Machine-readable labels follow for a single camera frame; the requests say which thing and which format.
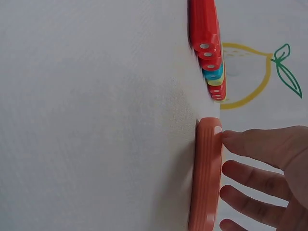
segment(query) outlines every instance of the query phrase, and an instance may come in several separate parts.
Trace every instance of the red domino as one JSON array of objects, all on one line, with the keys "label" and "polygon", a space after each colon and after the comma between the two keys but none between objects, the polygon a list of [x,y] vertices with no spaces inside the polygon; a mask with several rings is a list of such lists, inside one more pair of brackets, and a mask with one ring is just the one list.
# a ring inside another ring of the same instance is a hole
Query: red domino
[{"label": "red domino", "polygon": [[211,98],[216,101],[222,101],[226,98],[226,91],[223,91],[221,94],[211,94]]},{"label": "red domino", "polygon": [[222,63],[221,51],[219,52],[219,56],[214,60],[199,59],[199,61],[202,69],[206,71],[217,71]]},{"label": "red domino", "polygon": [[198,57],[200,59],[203,59],[203,60],[215,60],[219,56],[220,49],[221,49],[221,46],[220,46],[220,42],[219,42],[217,44],[217,46],[214,48],[214,50],[198,52],[197,54],[198,54]]},{"label": "red domino", "polygon": [[190,40],[197,52],[214,51],[220,46],[219,25],[214,0],[189,0]]},{"label": "red domino", "polygon": [[223,82],[220,86],[207,85],[207,89],[211,94],[222,93],[226,90],[226,77],[223,79]]}]

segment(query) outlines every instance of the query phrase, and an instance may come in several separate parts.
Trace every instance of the lemon stem drawing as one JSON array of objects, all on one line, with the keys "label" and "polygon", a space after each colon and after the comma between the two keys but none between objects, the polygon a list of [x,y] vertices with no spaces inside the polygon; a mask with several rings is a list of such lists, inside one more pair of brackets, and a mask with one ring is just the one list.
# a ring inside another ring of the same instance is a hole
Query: lemon stem drawing
[{"label": "lemon stem drawing", "polygon": [[[274,58],[270,60],[276,64],[277,74],[281,81],[302,99],[303,94],[297,79],[292,74],[292,72],[285,65],[282,64],[283,60],[289,57],[290,54],[291,47],[289,44],[286,43],[274,53]],[[285,77],[289,80],[289,82],[291,82],[291,84],[289,84],[285,80]]]}]

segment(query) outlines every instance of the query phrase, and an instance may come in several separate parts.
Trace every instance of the white fabric backdrop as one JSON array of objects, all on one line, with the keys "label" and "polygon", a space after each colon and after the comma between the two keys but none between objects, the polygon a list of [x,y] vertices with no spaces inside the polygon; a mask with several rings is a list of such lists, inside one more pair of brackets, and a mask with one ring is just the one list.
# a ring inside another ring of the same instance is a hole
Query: white fabric backdrop
[{"label": "white fabric backdrop", "polygon": [[185,0],[0,0],[0,230],[186,230],[202,116]]}]

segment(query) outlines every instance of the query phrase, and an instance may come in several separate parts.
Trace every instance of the lemon drawing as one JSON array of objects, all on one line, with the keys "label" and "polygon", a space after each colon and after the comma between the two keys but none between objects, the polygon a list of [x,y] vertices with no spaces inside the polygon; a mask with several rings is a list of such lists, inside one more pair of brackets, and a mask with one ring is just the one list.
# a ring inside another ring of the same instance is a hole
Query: lemon drawing
[{"label": "lemon drawing", "polygon": [[301,99],[303,98],[297,79],[282,64],[291,54],[289,44],[284,44],[274,54],[256,51],[236,43],[223,43],[223,51],[228,78],[228,94],[226,101],[220,104],[221,109],[241,107],[257,97],[270,80],[272,64],[276,65],[280,80]]}]

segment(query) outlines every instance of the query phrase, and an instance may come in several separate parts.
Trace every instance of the orange plastic block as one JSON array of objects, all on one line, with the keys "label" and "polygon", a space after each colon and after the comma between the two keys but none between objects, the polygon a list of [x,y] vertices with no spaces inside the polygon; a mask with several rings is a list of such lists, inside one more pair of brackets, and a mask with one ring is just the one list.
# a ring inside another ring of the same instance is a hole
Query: orange plastic block
[{"label": "orange plastic block", "polygon": [[213,51],[219,46],[219,25],[214,0],[189,0],[190,40],[195,51]]},{"label": "orange plastic block", "polygon": [[197,126],[189,231],[212,231],[214,227],[222,164],[221,132],[217,118],[203,118]]}]

